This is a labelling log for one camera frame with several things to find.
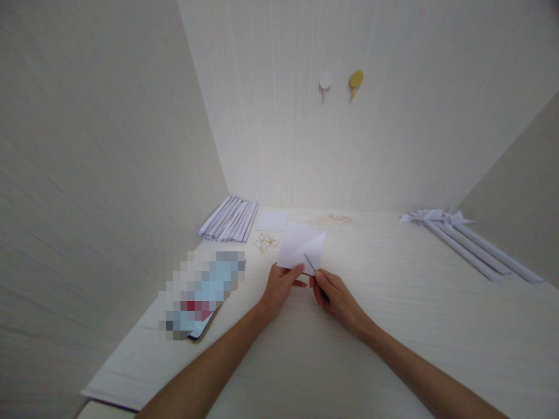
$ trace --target scissor blade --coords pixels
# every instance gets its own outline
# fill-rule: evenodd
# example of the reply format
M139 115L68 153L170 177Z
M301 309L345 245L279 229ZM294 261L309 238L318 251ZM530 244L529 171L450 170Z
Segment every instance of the scissor blade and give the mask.
M310 264L310 267L313 268L313 271L316 271L316 269L314 268L313 264L310 263L310 260L309 260L309 257L307 256L307 254L306 254L306 253L303 253L303 254L304 254L305 257L307 258L307 260L308 260L308 262L309 262L309 264Z

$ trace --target white wall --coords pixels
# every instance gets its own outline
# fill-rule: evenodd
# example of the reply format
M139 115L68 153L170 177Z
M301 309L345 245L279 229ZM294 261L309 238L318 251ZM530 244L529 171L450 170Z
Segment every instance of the white wall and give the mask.
M559 93L460 204L471 228L559 288Z
M229 192L263 205L458 205L559 89L551 0L178 2Z
M175 0L0 20L0 417L74 417L227 188Z

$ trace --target white desk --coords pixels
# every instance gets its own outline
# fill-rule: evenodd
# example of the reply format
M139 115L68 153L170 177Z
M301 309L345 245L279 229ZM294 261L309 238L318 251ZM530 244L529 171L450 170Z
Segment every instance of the white desk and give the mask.
M559 417L559 290L517 276L489 282L429 231L398 214L284 209L324 229L322 267L339 274L363 309L402 343L514 418ZM140 409L260 298L280 246L204 242L246 252L246 279L203 341L166 341L156 300L83 394ZM284 232L274 233L281 239ZM223 390L214 418L428 418L430 413L365 345L292 290Z

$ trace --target scissors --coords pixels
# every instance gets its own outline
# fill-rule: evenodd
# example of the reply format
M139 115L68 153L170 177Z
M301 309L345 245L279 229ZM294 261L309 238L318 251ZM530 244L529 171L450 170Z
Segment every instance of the scissors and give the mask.
M316 269L314 268L313 264L310 262L309 257L307 256L306 253L303 253L305 255L305 257L307 258L307 262L309 262L309 265L311 268L313 268L313 271L316 272ZM322 295L322 298L328 302L330 302L330 299L328 298L328 296L326 295L326 293L324 292L324 290L322 288L320 288L319 284L317 282L315 282L315 285L319 287L320 289L320 294Z

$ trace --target smartphone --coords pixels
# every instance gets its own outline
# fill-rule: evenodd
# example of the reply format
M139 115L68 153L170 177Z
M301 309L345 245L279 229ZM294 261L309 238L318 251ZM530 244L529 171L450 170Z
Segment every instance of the smartphone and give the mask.
M196 329L192 331L190 335L187 336L187 339L190 339L194 342L199 342L202 340L204 335L206 334L207 330L210 328L211 322L215 318L215 315L220 310L221 306L219 306L212 314L210 314L206 320L198 325Z

